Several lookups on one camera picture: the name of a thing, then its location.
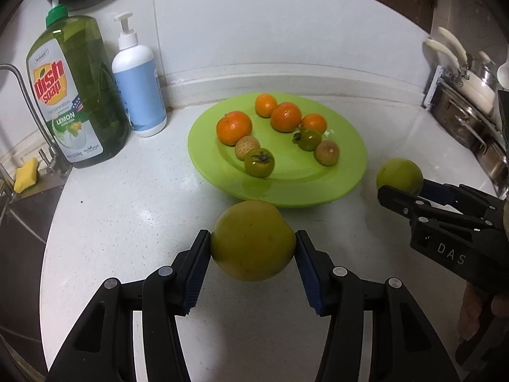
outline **finger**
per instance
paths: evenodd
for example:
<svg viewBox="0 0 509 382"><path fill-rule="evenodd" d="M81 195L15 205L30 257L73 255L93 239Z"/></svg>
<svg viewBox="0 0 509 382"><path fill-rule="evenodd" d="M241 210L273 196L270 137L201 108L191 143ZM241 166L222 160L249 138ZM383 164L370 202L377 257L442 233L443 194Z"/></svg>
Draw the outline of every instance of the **finger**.
<svg viewBox="0 0 509 382"><path fill-rule="evenodd" d="M470 283L465 287L463 293L463 304L461 309L465 311L472 319L478 319L483 310L483 303L475 292L474 286Z"/></svg>
<svg viewBox="0 0 509 382"><path fill-rule="evenodd" d="M497 317L509 317L509 296L500 295L493 297L491 311Z"/></svg>
<svg viewBox="0 0 509 382"><path fill-rule="evenodd" d="M465 309L460 310L457 321L457 332L465 339L470 340L479 331L479 320L472 319Z"/></svg>

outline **american flag graphic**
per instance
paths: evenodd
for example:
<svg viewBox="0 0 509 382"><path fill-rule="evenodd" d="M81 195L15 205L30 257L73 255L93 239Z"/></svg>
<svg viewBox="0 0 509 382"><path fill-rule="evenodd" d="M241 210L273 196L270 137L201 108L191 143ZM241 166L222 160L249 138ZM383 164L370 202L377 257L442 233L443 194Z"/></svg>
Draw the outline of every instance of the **american flag graphic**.
<svg viewBox="0 0 509 382"><path fill-rule="evenodd" d="M83 103L81 102L80 96L76 96L74 100L72 101L71 110L73 112L79 112L81 109L83 109Z"/></svg>

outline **orange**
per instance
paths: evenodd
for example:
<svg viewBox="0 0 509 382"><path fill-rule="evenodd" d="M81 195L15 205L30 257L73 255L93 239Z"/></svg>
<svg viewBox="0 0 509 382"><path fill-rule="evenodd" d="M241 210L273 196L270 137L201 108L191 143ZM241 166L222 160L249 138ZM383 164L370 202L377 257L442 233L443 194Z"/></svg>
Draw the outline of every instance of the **orange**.
<svg viewBox="0 0 509 382"><path fill-rule="evenodd" d="M216 125L219 140L229 146L235 144L244 136L251 135L253 124L244 112L234 111L223 116Z"/></svg>
<svg viewBox="0 0 509 382"><path fill-rule="evenodd" d="M279 132L293 132L299 126L302 114L300 109L291 102L283 102L272 112L270 122Z"/></svg>
<svg viewBox="0 0 509 382"><path fill-rule="evenodd" d="M314 129L323 134L327 130L327 121L322 115L310 113L302 118L300 126L302 128Z"/></svg>
<svg viewBox="0 0 509 382"><path fill-rule="evenodd" d="M273 95L262 93L254 101L254 109L261 117L270 117L274 109L277 108L277 100Z"/></svg>

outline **blue label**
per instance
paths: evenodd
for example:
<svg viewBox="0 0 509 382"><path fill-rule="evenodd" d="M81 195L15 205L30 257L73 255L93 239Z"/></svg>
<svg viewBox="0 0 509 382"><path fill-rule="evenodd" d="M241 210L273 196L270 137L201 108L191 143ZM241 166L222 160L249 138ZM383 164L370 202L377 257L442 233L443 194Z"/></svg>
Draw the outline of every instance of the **blue label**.
<svg viewBox="0 0 509 382"><path fill-rule="evenodd" d="M164 121L166 110L155 60L114 73L122 103L134 131L145 131Z"/></svg>

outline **dish soap bottle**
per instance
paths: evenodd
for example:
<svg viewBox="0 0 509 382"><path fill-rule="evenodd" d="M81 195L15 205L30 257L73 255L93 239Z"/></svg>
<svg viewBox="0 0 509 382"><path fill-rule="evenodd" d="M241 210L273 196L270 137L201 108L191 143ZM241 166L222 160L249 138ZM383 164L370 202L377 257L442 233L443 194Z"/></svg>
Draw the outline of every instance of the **dish soap bottle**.
<svg viewBox="0 0 509 382"><path fill-rule="evenodd" d="M138 35L129 29L131 12L115 17L120 21L120 53L113 59L111 69L116 86L132 130L147 138L164 129L166 109L157 77L154 53L147 46L138 44Z"/></svg>
<svg viewBox="0 0 509 382"><path fill-rule="evenodd" d="M69 17L58 0L52 5L26 68L49 132L72 166L83 168L115 156L129 125L97 21Z"/></svg>

